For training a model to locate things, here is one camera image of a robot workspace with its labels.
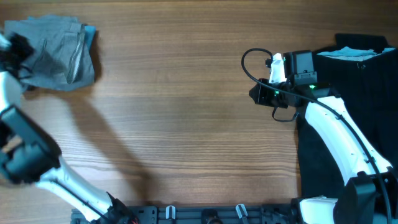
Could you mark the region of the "grey cotton shorts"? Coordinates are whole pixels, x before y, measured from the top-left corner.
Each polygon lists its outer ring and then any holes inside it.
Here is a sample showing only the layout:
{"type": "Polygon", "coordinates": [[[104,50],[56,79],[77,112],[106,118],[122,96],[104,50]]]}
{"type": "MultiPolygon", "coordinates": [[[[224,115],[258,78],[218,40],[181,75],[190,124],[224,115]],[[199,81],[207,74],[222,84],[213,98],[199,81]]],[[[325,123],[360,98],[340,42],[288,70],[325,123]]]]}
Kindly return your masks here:
{"type": "Polygon", "coordinates": [[[21,69],[19,76],[25,86],[51,90],[73,91],[92,85],[95,70],[90,49],[85,44],[83,23],[7,20],[4,33],[17,33],[28,39],[34,53],[22,64],[32,69],[21,69]]]}

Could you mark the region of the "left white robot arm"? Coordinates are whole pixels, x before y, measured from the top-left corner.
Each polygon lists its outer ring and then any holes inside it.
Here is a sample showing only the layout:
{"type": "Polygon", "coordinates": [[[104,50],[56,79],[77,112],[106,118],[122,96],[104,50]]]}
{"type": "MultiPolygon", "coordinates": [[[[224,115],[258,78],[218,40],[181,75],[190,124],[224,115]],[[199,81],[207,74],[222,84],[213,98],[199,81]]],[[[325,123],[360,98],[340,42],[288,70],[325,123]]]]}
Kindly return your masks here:
{"type": "Polygon", "coordinates": [[[1,146],[16,136],[21,139],[20,144],[1,152],[1,175],[12,184],[33,184],[57,195],[88,223],[133,222],[130,210],[77,174],[63,159],[55,140],[21,110],[18,73],[33,51],[19,34],[1,37],[1,146]]]}

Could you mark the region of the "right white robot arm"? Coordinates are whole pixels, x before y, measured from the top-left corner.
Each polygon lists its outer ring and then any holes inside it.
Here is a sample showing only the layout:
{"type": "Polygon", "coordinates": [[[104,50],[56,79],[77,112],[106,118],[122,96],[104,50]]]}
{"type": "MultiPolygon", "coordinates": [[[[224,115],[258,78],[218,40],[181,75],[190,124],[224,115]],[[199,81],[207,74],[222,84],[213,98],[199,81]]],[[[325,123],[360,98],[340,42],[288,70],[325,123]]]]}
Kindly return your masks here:
{"type": "Polygon", "coordinates": [[[318,133],[344,180],[338,198],[293,199],[290,223],[394,223],[397,221],[397,171],[366,139],[329,83],[320,83],[309,50],[269,55],[270,77],[257,79],[249,95],[258,105],[294,107],[318,133]]]}

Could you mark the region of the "folded blue denim shorts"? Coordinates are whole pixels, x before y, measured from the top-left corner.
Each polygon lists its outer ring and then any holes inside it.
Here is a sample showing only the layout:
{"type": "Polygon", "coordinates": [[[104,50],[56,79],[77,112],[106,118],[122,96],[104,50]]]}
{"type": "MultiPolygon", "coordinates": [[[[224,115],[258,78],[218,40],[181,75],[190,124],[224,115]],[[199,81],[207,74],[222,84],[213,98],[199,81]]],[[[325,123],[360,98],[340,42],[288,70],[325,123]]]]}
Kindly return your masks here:
{"type": "MultiPolygon", "coordinates": [[[[32,17],[29,16],[27,18],[30,21],[50,21],[50,22],[74,22],[74,23],[79,23],[81,24],[79,18],[77,17],[69,17],[69,16],[56,16],[56,15],[45,15],[42,17],[32,17]]],[[[88,49],[91,49],[91,45],[93,42],[93,39],[95,37],[95,33],[96,33],[96,27],[95,26],[89,26],[87,24],[83,24],[84,28],[85,28],[85,44],[88,47],[88,49]]]]}

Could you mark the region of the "black shorts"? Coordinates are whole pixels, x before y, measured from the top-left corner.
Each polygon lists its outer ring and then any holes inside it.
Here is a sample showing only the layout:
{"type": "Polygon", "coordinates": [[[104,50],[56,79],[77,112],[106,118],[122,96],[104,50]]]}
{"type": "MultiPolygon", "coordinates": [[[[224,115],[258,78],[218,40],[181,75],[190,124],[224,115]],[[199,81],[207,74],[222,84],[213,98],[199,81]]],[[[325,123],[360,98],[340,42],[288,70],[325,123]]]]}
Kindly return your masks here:
{"type": "MultiPolygon", "coordinates": [[[[397,167],[397,47],[378,35],[336,34],[335,40],[335,45],[313,52],[318,81],[337,90],[368,141],[397,167]],[[324,55],[344,47],[370,50],[376,56],[344,60],[324,55]]],[[[302,118],[297,130],[302,196],[339,197],[344,182],[321,137],[302,118]]]]}

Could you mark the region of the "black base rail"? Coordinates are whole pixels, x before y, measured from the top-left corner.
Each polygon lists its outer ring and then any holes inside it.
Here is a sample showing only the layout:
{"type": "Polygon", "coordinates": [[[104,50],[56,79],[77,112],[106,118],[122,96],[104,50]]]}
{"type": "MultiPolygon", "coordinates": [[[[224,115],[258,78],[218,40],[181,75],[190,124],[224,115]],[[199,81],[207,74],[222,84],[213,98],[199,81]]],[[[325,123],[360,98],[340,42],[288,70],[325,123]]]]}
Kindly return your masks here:
{"type": "MultiPolygon", "coordinates": [[[[132,212],[137,215],[143,224],[195,224],[202,222],[202,211],[205,207],[176,207],[175,218],[167,215],[165,207],[146,206],[131,207],[132,212]]],[[[245,206],[246,213],[239,217],[235,206],[213,207],[223,223],[256,223],[256,224],[281,224],[289,223],[288,204],[266,204],[258,206],[245,206]]]]}

